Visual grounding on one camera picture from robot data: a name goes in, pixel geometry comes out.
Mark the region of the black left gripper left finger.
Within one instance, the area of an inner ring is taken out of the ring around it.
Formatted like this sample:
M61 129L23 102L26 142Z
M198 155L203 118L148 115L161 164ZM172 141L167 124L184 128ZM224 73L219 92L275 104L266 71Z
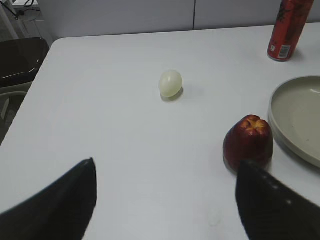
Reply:
M97 202L93 158L0 215L2 240L81 240Z

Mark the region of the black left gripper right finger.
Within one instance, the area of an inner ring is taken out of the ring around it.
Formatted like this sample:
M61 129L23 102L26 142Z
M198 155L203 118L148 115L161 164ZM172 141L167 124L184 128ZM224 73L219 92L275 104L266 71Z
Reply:
M250 240L320 238L320 207L252 161L240 163L235 199Z

